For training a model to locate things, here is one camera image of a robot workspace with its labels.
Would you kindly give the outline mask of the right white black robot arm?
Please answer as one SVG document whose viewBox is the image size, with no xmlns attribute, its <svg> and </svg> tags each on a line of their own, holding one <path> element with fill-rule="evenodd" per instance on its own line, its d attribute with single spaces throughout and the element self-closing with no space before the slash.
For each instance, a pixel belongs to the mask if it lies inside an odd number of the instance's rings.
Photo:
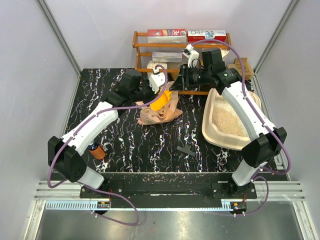
<svg viewBox="0 0 320 240">
<path fill-rule="evenodd" d="M 283 127 L 277 128 L 253 102 L 238 71 L 226 68 L 219 48 L 201 53 L 202 67 L 197 66 L 199 53 L 192 45 L 187 45 L 182 53 L 188 58 L 188 63 L 180 66 L 179 75 L 170 90 L 194 90 L 202 85 L 217 90 L 239 116 L 248 133 L 250 142 L 241 150 L 242 161 L 221 187 L 223 194 L 239 198 L 249 188 L 259 168 L 280 153 L 287 132 Z"/>
</svg>

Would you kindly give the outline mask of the yellow plastic litter scoop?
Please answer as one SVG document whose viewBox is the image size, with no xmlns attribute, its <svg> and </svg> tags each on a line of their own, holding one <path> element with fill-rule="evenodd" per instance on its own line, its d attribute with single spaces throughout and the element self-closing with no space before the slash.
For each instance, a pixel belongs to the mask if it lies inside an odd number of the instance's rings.
<svg viewBox="0 0 320 240">
<path fill-rule="evenodd" d="M 155 102 L 150 104 L 150 108 L 153 111 L 159 111 L 161 108 L 163 108 L 170 100 L 171 100 L 171 94 L 173 92 L 166 90 Z"/>
</svg>

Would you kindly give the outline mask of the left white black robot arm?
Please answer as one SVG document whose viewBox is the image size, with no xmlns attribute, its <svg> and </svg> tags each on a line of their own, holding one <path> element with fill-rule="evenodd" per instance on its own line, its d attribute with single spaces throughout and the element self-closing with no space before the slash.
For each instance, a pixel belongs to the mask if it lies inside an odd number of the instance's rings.
<svg viewBox="0 0 320 240">
<path fill-rule="evenodd" d="M 74 129 L 62 137 L 53 136 L 47 143 L 48 165 L 71 183 L 78 182 L 91 187 L 98 198 L 108 193 L 104 177 L 90 168 L 82 156 L 87 149 L 99 148 L 95 138 L 109 124 L 117 120 L 135 102 L 152 101 L 165 78 L 154 75 L 144 78 L 137 70 L 128 70 L 114 87 L 101 98 L 96 108 Z"/>
</svg>

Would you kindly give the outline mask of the black bag clip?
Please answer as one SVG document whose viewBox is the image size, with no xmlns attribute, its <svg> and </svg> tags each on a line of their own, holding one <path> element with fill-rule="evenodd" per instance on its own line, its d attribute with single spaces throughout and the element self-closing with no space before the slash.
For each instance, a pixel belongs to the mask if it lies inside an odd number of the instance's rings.
<svg viewBox="0 0 320 240">
<path fill-rule="evenodd" d="M 182 152 L 182 153 L 185 153 L 187 155 L 190 155 L 192 157 L 195 157 L 196 156 L 196 153 L 191 151 L 191 146 L 190 145 L 187 145 L 185 144 L 184 146 L 177 146 L 176 148 L 178 151 Z"/>
</svg>

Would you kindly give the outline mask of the pink cat litter bag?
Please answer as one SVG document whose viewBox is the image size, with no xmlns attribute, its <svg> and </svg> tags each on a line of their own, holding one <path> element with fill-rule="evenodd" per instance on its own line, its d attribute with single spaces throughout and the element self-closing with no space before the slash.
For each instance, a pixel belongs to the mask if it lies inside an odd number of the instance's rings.
<svg viewBox="0 0 320 240">
<path fill-rule="evenodd" d="M 178 92 L 170 94 L 170 100 L 160 109 L 154 111 L 150 106 L 140 108 L 140 116 L 137 120 L 139 125 L 155 125 L 173 121 L 179 117 L 183 111 L 177 108 L 179 101 Z"/>
</svg>

